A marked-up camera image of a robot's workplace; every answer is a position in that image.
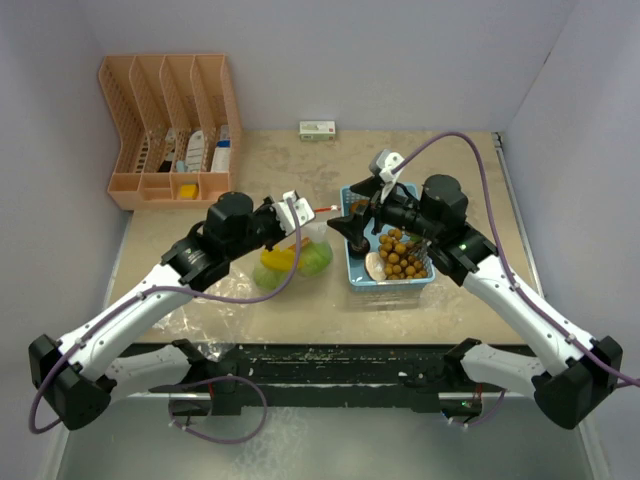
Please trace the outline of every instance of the blue basket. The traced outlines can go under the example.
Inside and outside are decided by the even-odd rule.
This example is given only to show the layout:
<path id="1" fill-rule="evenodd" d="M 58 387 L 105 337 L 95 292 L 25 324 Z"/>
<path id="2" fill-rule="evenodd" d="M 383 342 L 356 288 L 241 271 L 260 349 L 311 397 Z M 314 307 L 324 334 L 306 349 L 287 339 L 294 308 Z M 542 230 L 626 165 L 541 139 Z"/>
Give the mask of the blue basket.
<path id="1" fill-rule="evenodd" d="M 405 183 L 405 187 L 412 195 L 418 196 L 418 189 L 414 183 Z M 340 189 L 340 203 L 342 207 L 342 215 L 349 214 L 349 208 L 351 205 L 359 200 L 368 200 L 362 195 L 353 193 L 349 190 L 349 187 L 342 187 Z M 387 233 L 391 230 L 391 226 L 385 225 L 382 228 L 382 233 Z M 364 236 L 369 240 L 371 244 L 371 251 L 377 252 L 380 242 L 378 236 L 373 235 L 373 219 L 369 222 L 364 231 Z M 400 292 L 406 290 L 422 290 L 425 285 L 435 280 L 435 269 L 431 263 L 431 259 L 427 255 L 426 249 L 421 250 L 416 254 L 416 257 L 425 265 L 425 269 L 429 276 L 427 278 L 410 279 L 410 280 L 386 280 L 384 282 L 376 282 L 372 280 L 369 274 L 364 268 L 364 258 L 353 258 L 349 255 L 349 249 L 347 248 L 347 241 L 344 241 L 344 250 L 347 255 L 347 273 L 349 274 L 349 284 L 354 292 Z"/>

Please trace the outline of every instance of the gray wall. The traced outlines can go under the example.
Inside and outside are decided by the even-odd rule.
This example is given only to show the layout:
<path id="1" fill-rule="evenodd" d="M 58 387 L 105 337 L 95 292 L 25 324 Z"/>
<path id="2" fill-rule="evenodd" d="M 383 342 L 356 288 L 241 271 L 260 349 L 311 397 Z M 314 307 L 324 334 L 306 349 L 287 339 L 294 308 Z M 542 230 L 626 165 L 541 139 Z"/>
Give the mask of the gray wall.
<path id="1" fill-rule="evenodd" d="M 2 479 L 34 478 L 51 438 L 27 431 L 27 346 L 99 311 L 122 236 L 101 56 L 74 0 L 0 2 Z"/>
<path id="2" fill-rule="evenodd" d="M 506 132 L 550 302 L 625 348 L 640 375 L 640 3 L 582 0 Z M 637 479 L 638 392 L 595 412 L 616 479 Z"/>
<path id="3" fill-rule="evenodd" d="M 245 126 L 503 130 L 576 0 L 82 0 L 109 53 L 227 52 Z"/>

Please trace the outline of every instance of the green vegetable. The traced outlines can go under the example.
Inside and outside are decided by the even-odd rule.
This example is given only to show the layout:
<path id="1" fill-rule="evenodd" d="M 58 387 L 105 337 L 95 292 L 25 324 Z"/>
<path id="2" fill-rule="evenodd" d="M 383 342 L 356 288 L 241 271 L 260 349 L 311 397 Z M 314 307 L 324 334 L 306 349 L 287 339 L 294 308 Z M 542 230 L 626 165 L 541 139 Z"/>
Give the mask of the green vegetable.
<path id="1" fill-rule="evenodd" d="M 298 270 L 298 273 L 303 277 L 318 275 L 329 266 L 331 260 L 333 260 L 333 250 L 329 242 L 311 242 L 300 252 L 300 261 L 304 266 Z"/>
<path id="2" fill-rule="evenodd" d="M 258 264 L 253 269 L 253 281 L 256 285 L 264 290 L 272 291 L 278 288 L 285 278 L 287 278 L 288 272 L 279 272 L 265 267 L 262 263 Z"/>

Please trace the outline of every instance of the beige tabletop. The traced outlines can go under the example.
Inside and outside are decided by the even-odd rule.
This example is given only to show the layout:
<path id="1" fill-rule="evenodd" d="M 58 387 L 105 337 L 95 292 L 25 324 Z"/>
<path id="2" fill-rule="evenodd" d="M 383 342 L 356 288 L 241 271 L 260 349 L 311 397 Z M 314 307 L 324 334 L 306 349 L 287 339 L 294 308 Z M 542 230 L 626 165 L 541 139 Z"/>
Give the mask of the beige tabletop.
<path id="1" fill-rule="evenodd" d="M 434 132 L 343 131 L 334 143 L 303 143 L 294 131 L 245 132 L 236 190 L 257 205 L 296 189 L 314 208 L 339 204 L 340 188 L 368 176 L 371 159 L 384 148 L 408 155 Z M 531 274 L 505 179 L 489 133 L 473 133 L 486 164 L 496 222 L 507 256 L 529 283 Z M 418 185 L 432 174 L 454 176 L 469 197 L 469 222 L 491 238 L 478 168 L 469 147 L 446 138 L 417 157 L 401 181 Z M 111 300 L 132 288 L 173 242 L 203 220 L 203 210 L 137 211 L 117 270 Z M 330 214 L 319 215 L 319 220 Z M 256 305 L 194 300 L 161 320 L 140 341 L 189 338 L 204 342 L 457 343 L 467 337 L 490 343 L 521 343 L 518 335 L 483 302 L 438 275 L 415 295 L 369 295 L 351 291 L 344 241 L 329 229 L 334 260 L 316 278 L 294 279 L 277 297 Z M 249 298 L 253 252 L 233 263 L 231 274 L 209 291 Z"/>

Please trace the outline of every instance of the gray floor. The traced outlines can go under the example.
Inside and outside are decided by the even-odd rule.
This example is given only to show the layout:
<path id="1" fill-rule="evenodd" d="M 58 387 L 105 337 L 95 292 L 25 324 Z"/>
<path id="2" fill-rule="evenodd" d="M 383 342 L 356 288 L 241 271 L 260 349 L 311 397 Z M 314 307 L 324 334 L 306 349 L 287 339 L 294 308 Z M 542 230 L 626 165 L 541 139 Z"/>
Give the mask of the gray floor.
<path id="1" fill-rule="evenodd" d="M 207 418 L 202 431 L 229 437 L 260 410 Z M 271 409 L 244 445 L 214 445 L 168 427 L 167 402 L 119 402 L 72 432 L 66 479 L 545 479 L 587 480 L 577 431 L 551 424 L 526 399 L 507 398 L 488 423 L 462 431 L 437 414 L 373 409 Z"/>

